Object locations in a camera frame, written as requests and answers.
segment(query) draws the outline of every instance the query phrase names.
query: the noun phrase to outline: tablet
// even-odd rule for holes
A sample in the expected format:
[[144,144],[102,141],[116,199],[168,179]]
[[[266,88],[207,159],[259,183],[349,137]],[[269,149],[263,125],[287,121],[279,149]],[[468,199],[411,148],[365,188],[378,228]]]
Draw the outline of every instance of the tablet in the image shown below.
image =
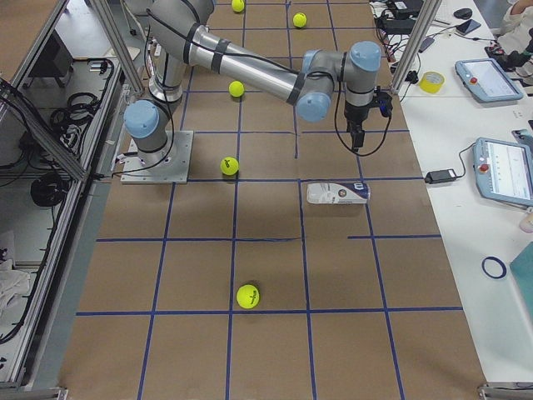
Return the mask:
[[476,186],[481,196],[533,206],[533,158],[527,145],[480,137],[473,152]]
[[456,62],[463,85],[480,103],[504,102],[522,98],[522,92],[492,58]]

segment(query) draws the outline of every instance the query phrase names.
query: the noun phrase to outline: hand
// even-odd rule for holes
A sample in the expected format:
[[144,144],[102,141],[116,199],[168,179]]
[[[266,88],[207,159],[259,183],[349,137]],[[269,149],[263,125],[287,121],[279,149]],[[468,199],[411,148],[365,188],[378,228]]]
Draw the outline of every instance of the hand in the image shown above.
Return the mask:
[[511,15],[522,14],[530,6],[533,6],[533,0],[518,0],[511,9]]

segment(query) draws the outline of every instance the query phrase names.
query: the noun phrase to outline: blue ring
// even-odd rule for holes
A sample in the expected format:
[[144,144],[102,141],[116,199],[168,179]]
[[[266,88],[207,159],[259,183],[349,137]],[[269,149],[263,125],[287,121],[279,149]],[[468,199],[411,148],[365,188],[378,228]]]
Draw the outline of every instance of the blue ring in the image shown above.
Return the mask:
[[[498,263],[498,265],[501,267],[501,275],[490,275],[487,270],[486,270],[486,267],[485,267],[485,262],[487,260],[490,260],[490,261],[496,261]],[[492,279],[502,279],[505,275],[507,275],[507,267],[506,265],[503,263],[503,261],[501,261],[498,257],[492,257],[492,256],[489,256],[489,257],[485,257],[483,259],[483,261],[481,262],[481,268],[483,269],[483,272],[485,273],[485,275],[489,278],[492,278]]]

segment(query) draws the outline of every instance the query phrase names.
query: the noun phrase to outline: white table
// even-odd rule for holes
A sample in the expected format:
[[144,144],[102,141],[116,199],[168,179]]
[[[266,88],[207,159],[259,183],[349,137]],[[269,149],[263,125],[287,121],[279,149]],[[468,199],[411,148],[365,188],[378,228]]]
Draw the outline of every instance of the white table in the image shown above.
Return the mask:
[[[470,37],[490,38],[488,27],[473,1],[461,7],[474,10],[482,26]],[[437,32],[431,27],[428,33]],[[498,105],[479,104],[463,87],[455,61],[486,58],[488,42],[439,35],[421,55],[421,73],[437,71],[445,84],[435,95],[411,85],[402,102],[422,172],[454,168],[462,172],[458,152],[478,137],[514,141],[511,130],[528,128],[533,99]],[[402,96],[406,85],[400,90]],[[472,172],[471,151],[463,153],[466,176],[453,183],[430,186],[435,210],[456,285],[488,382],[533,382],[533,322],[510,274],[501,280],[487,277],[481,261],[496,256],[507,266],[533,241],[518,223],[524,211],[480,196]]]

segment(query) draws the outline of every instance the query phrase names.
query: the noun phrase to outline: person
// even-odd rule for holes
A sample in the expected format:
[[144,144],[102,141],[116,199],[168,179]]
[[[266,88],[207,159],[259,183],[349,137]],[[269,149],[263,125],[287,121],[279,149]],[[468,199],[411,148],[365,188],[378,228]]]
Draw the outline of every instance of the person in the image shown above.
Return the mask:
[[[533,0],[518,0],[510,6],[501,21],[498,44],[507,53],[513,50],[522,53],[532,40],[530,29],[533,28]],[[533,59],[523,67],[516,69],[516,73],[524,79],[524,83],[533,85]]]

